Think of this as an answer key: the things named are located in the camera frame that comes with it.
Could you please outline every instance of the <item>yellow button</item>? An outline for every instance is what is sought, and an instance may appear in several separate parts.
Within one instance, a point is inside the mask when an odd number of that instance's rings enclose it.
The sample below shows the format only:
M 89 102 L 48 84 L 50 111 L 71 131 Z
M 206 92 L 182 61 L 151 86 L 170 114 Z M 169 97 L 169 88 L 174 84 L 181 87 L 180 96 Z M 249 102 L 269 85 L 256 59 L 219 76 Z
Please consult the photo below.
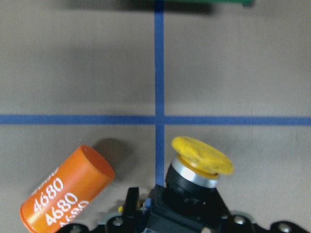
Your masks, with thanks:
M 233 173 L 234 167 L 230 159 L 204 142 L 180 136 L 173 139 L 172 146 L 184 162 L 198 171 L 225 175 Z

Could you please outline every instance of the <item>metal bolt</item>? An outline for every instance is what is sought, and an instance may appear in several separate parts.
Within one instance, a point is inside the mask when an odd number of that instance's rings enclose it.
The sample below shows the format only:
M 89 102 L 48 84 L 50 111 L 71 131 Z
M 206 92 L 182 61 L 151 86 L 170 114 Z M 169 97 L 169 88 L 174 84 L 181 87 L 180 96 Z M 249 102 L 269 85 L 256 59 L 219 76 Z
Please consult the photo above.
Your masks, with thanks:
M 239 215 L 235 216 L 233 220 L 235 223 L 240 224 L 240 225 L 243 225 L 245 223 L 245 218 Z
M 73 226 L 71 231 L 69 233 L 80 233 L 82 232 L 82 229 L 79 226 Z
M 280 223 L 278 226 L 279 230 L 284 233 L 290 233 L 292 231 L 291 227 L 286 223 Z
M 115 220 L 113 220 L 112 224 L 116 227 L 119 227 L 123 224 L 123 219 L 121 217 L 116 217 Z

